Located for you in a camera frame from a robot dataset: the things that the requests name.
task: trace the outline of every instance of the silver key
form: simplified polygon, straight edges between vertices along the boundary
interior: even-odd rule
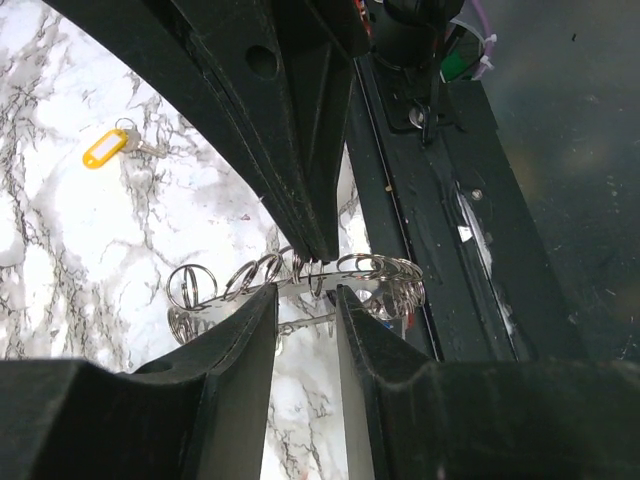
[[[142,140],[140,132],[134,128],[125,128],[124,133],[127,134],[127,143],[125,143],[122,150],[123,153],[142,152],[148,153],[158,158],[167,158],[167,152],[160,148],[154,148],[151,145],[145,143]]]

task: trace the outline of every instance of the key tag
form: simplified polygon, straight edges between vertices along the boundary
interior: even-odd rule
[[[126,143],[127,134],[124,130],[119,128],[109,130],[84,153],[82,162],[87,168],[100,168],[118,153]]]

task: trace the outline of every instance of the white marble tabletop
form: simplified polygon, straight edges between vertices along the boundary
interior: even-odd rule
[[[0,1],[0,352],[132,371],[178,347],[164,283],[198,263],[220,281],[286,245],[260,200],[140,77],[39,0]],[[166,159],[82,154],[120,118]],[[341,254],[368,251],[348,159]],[[287,308],[281,322],[295,316]],[[347,478],[335,337],[285,338],[263,479]]]

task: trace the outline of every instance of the key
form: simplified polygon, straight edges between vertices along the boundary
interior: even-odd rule
[[[146,144],[142,140],[142,135],[134,128],[125,128],[124,133],[127,135],[127,142],[122,147],[122,153],[142,152],[148,153],[158,158],[166,158],[167,152],[160,148],[154,148],[151,145]]]
[[[118,153],[127,143],[127,134],[118,128],[109,130],[93,144],[82,156],[82,162],[87,168],[100,168],[111,157]]]

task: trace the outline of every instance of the key holder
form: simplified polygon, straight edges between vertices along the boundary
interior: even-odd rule
[[[291,268],[285,267],[284,256],[292,254]],[[362,268],[364,262],[370,268]],[[349,264],[354,269],[346,270]],[[301,276],[307,266],[309,274]],[[309,294],[314,299],[327,298],[326,292],[335,291],[338,285],[351,287],[355,292],[365,291],[370,297],[363,301],[370,314],[392,328],[392,323],[400,321],[400,336],[405,337],[409,328],[409,316],[422,306],[426,300],[422,284],[422,270],[414,263],[405,260],[385,257],[376,254],[356,253],[345,255],[336,263],[337,272],[311,273],[311,264],[300,260],[291,247],[285,247],[277,253],[269,253],[258,261],[250,261],[240,267],[226,283],[225,292],[218,295],[215,276],[205,267],[197,264],[183,265],[174,270],[167,280],[165,291],[173,304],[167,312],[171,333],[178,343],[184,345],[213,326],[224,321],[236,312],[251,296],[266,283],[276,283],[280,298],[291,298]],[[194,269],[201,269],[211,278],[214,286],[213,298],[200,302],[200,292]],[[264,271],[264,281],[251,285],[260,271]],[[171,291],[172,281],[176,274],[183,272],[180,284],[183,303],[179,303]],[[279,325],[280,336],[287,336],[294,331],[329,323],[329,332],[333,330],[335,316],[331,313],[315,318],[299,319]],[[278,351],[282,350],[281,340]]]

